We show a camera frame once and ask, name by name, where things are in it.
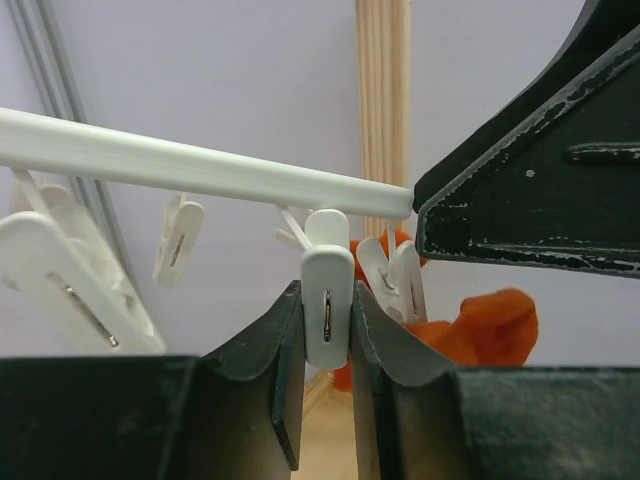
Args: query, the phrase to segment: metal pole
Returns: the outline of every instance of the metal pole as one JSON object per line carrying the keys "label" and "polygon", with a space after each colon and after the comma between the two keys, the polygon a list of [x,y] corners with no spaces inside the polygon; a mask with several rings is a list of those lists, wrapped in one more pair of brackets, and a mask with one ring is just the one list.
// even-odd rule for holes
{"label": "metal pole", "polygon": [[[51,117],[88,124],[50,2],[7,1],[45,112]],[[69,177],[69,183],[76,200],[91,212],[96,225],[136,288],[133,269],[106,183],[81,177]]]}

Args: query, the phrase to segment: orange cloth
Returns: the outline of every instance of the orange cloth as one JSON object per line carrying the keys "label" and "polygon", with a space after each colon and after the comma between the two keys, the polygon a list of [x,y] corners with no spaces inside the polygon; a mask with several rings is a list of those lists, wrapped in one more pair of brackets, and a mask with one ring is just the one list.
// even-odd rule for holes
{"label": "orange cloth", "polygon": [[[400,230],[396,230],[396,239],[398,244],[410,240]],[[380,242],[389,256],[386,233]],[[354,257],[357,244],[351,242]],[[364,280],[357,260],[356,278]],[[437,321],[405,327],[437,352],[464,366],[521,366],[538,339],[535,303],[516,289],[463,300],[460,315],[453,323]],[[351,391],[350,364],[335,371],[333,386]]]}

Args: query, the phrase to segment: white wall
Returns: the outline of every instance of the white wall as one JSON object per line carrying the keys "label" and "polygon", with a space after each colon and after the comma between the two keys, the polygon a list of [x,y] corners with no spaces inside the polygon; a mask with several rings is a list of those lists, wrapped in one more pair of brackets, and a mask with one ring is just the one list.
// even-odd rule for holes
{"label": "white wall", "polygon": [[[413,180],[542,70],[582,3],[413,1]],[[92,123],[359,175],[352,1],[53,5]],[[217,347],[297,276],[298,254],[272,239],[272,207],[197,197],[207,219],[193,263],[179,290],[160,289],[151,272],[170,192],[110,188],[142,297],[174,352]],[[640,363],[638,282],[445,262],[424,275],[433,319],[455,318],[465,296],[531,294],[541,321],[532,363]]]}
{"label": "white wall", "polygon": [[[7,2],[0,2],[0,72],[0,106],[44,113]],[[13,183],[11,172],[0,168],[0,216],[8,213]],[[0,285],[0,357],[72,353],[44,312],[21,292]]]}

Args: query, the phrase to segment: white clothespin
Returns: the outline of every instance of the white clothespin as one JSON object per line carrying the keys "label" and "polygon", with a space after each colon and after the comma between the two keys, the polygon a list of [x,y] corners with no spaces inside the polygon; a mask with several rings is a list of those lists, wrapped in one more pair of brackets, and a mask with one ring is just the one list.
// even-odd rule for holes
{"label": "white clothespin", "polygon": [[300,270],[307,361],[321,369],[341,368],[349,359],[355,274],[349,220],[338,210],[318,210],[308,215],[303,231],[287,207],[278,208],[293,233],[294,241],[287,243],[304,249]]}
{"label": "white clothespin", "polygon": [[420,257],[413,242],[396,248],[395,222],[387,227],[389,259],[375,238],[360,242],[356,256],[382,309],[398,322],[427,321]]}
{"label": "white clothespin", "polygon": [[86,354],[161,354],[166,345],[89,212],[62,186],[21,190],[0,221],[0,265]]}
{"label": "white clothespin", "polygon": [[171,197],[164,212],[160,248],[153,280],[163,287],[177,287],[184,275],[204,221],[204,208],[187,201],[186,193]]}

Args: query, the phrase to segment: clothespin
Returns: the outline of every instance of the clothespin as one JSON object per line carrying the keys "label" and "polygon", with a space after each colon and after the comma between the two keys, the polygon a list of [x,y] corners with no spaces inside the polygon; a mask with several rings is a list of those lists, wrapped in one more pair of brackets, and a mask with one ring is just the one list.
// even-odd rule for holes
{"label": "clothespin", "polygon": [[307,361],[320,369],[347,364],[355,261],[349,220],[338,210],[308,213],[304,231],[287,207],[278,207],[291,229],[287,243],[304,250],[300,265]]}
{"label": "clothespin", "polygon": [[367,238],[360,242],[356,256],[371,291],[382,309],[400,323],[427,321],[420,257],[413,242],[396,248],[395,222],[388,222],[389,259],[380,242]]}
{"label": "clothespin", "polygon": [[166,345],[89,212],[62,186],[15,171],[18,211],[0,221],[0,266],[85,354],[161,354]]}
{"label": "clothespin", "polygon": [[187,201],[185,193],[171,197],[164,211],[160,247],[153,271],[156,284],[163,287],[180,284],[203,221],[202,205]]}

